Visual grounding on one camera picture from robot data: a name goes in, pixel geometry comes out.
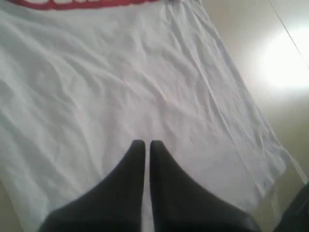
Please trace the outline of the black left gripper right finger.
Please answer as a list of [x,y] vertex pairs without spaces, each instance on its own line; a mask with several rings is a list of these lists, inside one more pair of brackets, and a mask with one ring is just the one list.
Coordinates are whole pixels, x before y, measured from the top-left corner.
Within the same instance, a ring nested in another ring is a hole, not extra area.
[[193,180],[164,143],[150,144],[150,191],[157,232],[259,232],[254,219]]

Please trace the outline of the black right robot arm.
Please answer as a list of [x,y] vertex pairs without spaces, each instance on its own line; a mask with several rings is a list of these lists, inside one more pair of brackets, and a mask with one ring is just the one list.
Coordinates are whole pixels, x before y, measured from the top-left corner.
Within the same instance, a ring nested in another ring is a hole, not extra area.
[[274,232],[309,232],[309,184],[296,195]]

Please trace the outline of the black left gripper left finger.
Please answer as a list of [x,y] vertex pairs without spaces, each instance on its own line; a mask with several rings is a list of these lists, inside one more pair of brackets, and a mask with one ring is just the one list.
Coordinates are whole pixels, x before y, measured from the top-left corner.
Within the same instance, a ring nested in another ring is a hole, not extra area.
[[139,232],[145,143],[132,141],[111,173],[89,192],[49,214],[42,232]]

